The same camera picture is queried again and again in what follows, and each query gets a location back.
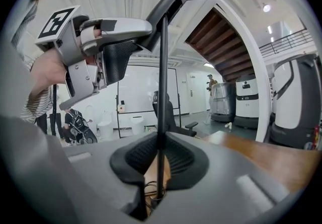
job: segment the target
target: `black office chair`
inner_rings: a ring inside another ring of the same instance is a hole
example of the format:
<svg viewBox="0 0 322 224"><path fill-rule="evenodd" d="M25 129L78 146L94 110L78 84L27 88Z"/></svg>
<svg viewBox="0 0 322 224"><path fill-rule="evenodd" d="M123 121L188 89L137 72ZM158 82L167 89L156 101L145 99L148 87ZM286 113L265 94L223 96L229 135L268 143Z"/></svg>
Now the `black office chair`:
<svg viewBox="0 0 322 224"><path fill-rule="evenodd" d="M155 91L154 96L153 96L152 106L153 106L153 110L155 112L156 117L157 117L157 96L158 96L158 91ZM196 131L192 130L192 128L194 126L198 125L198 122L196 122L196 121L190 123L189 125L186 125L185 126L186 129L181 128L176 125L175 117L174 117L174 113L173 113L173 105L170 101L168 94L167 94L166 125L167 125L167 131L169 131L169 132L184 134L184 135L188 135L188 136L192 136L192 137L194 137L197 134Z"/></svg>

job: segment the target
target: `light fixture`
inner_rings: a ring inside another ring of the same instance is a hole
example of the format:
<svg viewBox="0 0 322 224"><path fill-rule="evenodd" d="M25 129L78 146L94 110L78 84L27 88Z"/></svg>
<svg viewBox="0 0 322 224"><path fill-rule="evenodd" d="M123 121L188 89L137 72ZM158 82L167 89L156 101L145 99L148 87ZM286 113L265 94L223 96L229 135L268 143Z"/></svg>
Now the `light fixture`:
<svg viewBox="0 0 322 224"><path fill-rule="evenodd" d="M271 6L270 6L270 5L264 5L264 7L263 7L263 11L264 11L265 13L267 13L269 10L271 10Z"/></svg>
<svg viewBox="0 0 322 224"><path fill-rule="evenodd" d="M214 68L213 67L213 65L211 65L211 64L209 64L209 63L205 63L205 64L203 64L204 66L208 66L208 67L212 67L212 68Z"/></svg>

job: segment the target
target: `brown stair underside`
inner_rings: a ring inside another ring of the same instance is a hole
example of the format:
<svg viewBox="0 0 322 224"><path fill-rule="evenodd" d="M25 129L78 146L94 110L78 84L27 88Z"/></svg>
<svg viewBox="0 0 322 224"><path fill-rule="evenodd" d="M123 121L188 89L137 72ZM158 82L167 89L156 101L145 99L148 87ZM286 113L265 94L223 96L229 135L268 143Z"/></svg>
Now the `brown stair underside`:
<svg viewBox="0 0 322 224"><path fill-rule="evenodd" d="M209 11L186 42L208 60L227 82L254 73L243 40L215 9Z"/></svg>

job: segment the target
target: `railing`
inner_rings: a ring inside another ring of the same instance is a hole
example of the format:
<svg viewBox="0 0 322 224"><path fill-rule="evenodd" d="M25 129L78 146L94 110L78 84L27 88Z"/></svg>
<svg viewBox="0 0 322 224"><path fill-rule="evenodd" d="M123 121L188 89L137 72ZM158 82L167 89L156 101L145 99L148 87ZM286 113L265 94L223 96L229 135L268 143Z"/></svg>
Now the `railing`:
<svg viewBox="0 0 322 224"><path fill-rule="evenodd" d="M313 41L310 33L303 29L260 47L260 52L263 57L268 57L310 41Z"/></svg>

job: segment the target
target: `door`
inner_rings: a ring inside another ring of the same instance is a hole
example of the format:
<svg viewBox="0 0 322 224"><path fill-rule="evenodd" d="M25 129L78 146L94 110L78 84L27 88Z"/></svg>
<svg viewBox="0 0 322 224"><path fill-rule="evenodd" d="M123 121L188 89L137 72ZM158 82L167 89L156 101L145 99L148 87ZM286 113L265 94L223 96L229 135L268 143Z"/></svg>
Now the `door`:
<svg viewBox="0 0 322 224"><path fill-rule="evenodd" d="M205 92L207 84L201 73L188 73L188 92L190 98L190 113L206 111Z"/></svg>

